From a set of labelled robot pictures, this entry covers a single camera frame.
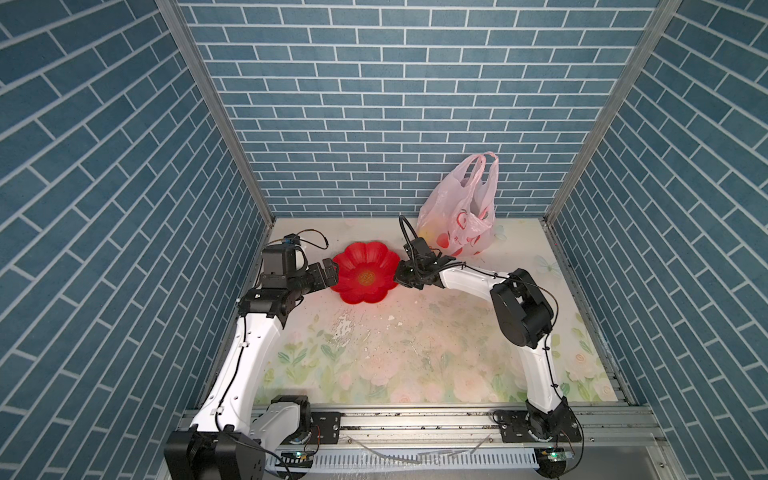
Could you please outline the red flower-shaped plate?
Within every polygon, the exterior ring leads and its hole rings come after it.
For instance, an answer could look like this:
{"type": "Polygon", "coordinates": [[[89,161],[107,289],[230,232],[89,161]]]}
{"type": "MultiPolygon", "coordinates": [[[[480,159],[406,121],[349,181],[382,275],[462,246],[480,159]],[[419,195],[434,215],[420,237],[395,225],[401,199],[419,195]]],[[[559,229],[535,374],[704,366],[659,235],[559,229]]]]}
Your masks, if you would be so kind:
{"type": "Polygon", "coordinates": [[[352,243],[333,258],[339,271],[332,290],[350,305],[376,304],[397,286],[395,273],[400,260],[384,243],[352,243]]]}

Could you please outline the pink plastic bag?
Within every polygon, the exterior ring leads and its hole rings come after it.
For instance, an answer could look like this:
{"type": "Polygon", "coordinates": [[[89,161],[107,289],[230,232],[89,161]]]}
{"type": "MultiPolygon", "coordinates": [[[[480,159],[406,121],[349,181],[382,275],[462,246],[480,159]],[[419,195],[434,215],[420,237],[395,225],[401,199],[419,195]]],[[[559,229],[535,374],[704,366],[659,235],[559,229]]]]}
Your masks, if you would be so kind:
{"type": "Polygon", "coordinates": [[[493,243],[500,159],[493,152],[466,157],[422,205],[416,232],[443,253],[469,258],[493,243]]]}

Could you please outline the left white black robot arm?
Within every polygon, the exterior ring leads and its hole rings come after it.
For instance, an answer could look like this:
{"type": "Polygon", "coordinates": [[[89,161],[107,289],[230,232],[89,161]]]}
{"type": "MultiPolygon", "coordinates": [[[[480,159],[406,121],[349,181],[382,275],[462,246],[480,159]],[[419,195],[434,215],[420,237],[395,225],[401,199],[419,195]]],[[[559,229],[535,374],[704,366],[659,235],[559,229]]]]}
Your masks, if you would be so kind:
{"type": "Polygon", "coordinates": [[[310,431],[311,406],[304,395],[279,396],[258,419],[252,417],[266,364],[288,316],[310,293],[338,282],[337,264],[310,263],[306,240],[289,234],[261,253],[256,284],[237,305],[226,358],[189,427],[173,431],[164,459],[173,479],[261,479],[268,460],[280,473],[290,468],[277,447],[310,431]]]}

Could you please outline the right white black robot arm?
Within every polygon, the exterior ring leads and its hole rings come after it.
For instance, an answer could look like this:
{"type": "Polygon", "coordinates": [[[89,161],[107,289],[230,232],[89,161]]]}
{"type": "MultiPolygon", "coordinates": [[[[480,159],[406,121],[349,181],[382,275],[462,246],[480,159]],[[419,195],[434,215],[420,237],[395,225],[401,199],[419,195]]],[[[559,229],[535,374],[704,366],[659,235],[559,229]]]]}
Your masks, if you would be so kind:
{"type": "Polygon", "coordinates": [[[438,254],[422,238],[405,243],[408,256],[395,273],[395,281],[407,288],[436,286],[459,290],[489,301],[502,335],[520,349],[527,382],[527,421],[531,435],[546,441],[559,435],[571,409],[562,393],[551,358],[550,334],[559,312],[528,271],[517,269],[503,275],[488,272],[438,254]]]}

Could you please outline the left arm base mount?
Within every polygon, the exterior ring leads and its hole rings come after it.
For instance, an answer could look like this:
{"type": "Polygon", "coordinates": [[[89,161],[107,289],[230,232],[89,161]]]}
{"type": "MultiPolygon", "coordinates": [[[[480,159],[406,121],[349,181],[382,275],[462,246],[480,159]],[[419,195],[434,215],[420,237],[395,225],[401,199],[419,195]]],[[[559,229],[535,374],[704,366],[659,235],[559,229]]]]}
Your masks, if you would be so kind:
{"type": "Polygon", "coordinates": [[[312,412],[311,421],[282,442],[283,446],[309,448],[312,445],[336,445],[339,442],[342,414],[338,411],[312,412]]]}

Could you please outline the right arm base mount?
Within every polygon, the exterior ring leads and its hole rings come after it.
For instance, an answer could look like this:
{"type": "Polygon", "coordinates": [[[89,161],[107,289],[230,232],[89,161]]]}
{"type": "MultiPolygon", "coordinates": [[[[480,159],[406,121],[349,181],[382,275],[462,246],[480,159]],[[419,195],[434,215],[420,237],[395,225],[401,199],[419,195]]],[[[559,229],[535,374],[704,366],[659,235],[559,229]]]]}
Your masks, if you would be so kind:
{"type": "Polygon", "coordinates": [[[503,443],[576,444],[583,439],[581,427],[570,410],[551,414],[531,414],[523,410],[495,410],[491,420],[497,425],[503,443]]]}

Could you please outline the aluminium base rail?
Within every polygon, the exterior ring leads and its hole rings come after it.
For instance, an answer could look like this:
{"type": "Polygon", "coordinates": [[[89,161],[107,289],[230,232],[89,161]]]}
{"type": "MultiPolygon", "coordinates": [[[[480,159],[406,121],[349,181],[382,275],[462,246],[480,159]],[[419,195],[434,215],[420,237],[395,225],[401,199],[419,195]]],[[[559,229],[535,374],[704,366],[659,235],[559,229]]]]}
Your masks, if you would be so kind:
{"type": "Polygon", "coordinates": [[[583,439],[576,444],[503,443],[497,425],[491,420],[495,410],[523,410],[522,404],[459,406],[338,406],[314,404],[303,408],[287,403],[275,408],[258,406],[244,418],[229,420],[220,409],[194,413],[187,411],[181,427],[218,432],[232,429],[252,439],[264,439],[273,451],[312,452],[332,448],[372,450],[421,449],[460,450],[471,448],[560,447],[580,451],[586,447],[657,447],[667,439],[647,407],[620,403],[574,405],[571,412],[581,427],[583,439]],[[312,412],[338,411],[342,414],[339,442],[309,448],[283,446],[282,442],[311,421],[312,412]]]}

